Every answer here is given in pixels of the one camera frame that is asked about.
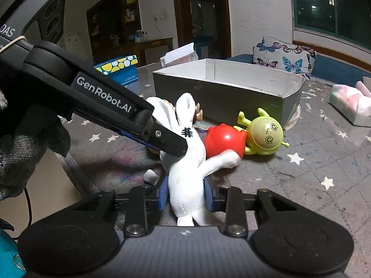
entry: toy face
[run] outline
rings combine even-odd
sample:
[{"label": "toy face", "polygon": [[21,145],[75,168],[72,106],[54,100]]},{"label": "toy face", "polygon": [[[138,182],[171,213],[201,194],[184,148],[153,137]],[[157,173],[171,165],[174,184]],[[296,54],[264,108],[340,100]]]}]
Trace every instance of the toy face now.
[{"label": "toy face", "polygon": [[258,117],[251,122],[252,140],[263,149],[279,147],[283,140],[281,125],[272,117]]}]

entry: rabbit ear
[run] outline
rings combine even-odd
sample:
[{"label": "rabbit ear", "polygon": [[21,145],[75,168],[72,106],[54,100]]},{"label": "rabbit ear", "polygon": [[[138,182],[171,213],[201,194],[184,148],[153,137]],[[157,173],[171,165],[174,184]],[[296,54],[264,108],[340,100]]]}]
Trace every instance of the rabbit ear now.
[{"label": "rabbit ear", "polygon": [[169,130],[178,126],[174,109],[170,104],[158,97],[148,97],[147,102],[155,107],[152,115],[161,125]]},{"label": "rabbit ear", "polygon": [[191,94],[184,93],[179,97],[175,110],[177,112],[179,125],[192,126],[196,103]]}]

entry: wooden shelf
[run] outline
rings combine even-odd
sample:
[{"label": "wooden shelf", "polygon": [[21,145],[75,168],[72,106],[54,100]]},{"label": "wooden shelf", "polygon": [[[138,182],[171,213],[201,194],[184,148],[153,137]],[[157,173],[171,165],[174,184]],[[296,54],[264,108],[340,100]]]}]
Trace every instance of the wooden shelf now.
[{"label": "wooden shelf", "polygon": [[[142,29],[139,1],[135,0],[129,4],[125,2],[126,0],[101,0],[86,12],[90,44],[92,47],[96,47],[96,49],[92,49],[94,61],[99,59],[101,62],[105,57],[106,60],[109,60],[114,55],[112,51],[117,49],[113,46],[114,42],[110,38],[112,34],[117,35],[121,42],[128,43],[129,36]],[[125,21],[127,9],[135,17],[129,22]],[[97,24],[99,24],[100,33],[92,36]]]}]

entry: white plush rabbit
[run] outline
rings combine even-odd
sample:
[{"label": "white plush rabbit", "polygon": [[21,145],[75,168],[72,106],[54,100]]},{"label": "white plush rabbit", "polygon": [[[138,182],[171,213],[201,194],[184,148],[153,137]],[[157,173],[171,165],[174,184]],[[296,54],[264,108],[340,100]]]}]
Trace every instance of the white plush rabbit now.
[{"label": "white plush rabbit", "polygon": [[[205,146],[192,127],[195,102],[189,93],[183,94],[174,109],[158,97],[147,101],[155,107],[153,116],[164,127],[187,140],[185,156],[176,158],[161,151],[161,163],[168,173],[170,205],[178,218],[177,226],[193,226],[194,219],[200,226],[219,225],[220,222],[206,209],[203,179],[221,168],[233,168],[240,157],[233,150],[226,150],[206,160]],[[156,174],[148,170],[145,181],[155,184]]]}]

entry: butterfly pillow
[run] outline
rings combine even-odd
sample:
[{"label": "butterfly pillow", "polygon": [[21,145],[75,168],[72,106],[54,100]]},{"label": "butterfly pillow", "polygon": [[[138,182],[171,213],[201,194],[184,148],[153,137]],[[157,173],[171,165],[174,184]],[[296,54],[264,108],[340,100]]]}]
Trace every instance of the butterfly pillow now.
[{"label": "butterfly pillow", "polygon": [[307,78],[311,76],[315,59],[315,50],[271,37],[262,38],[253,48],[253,64],[304,74]]}]

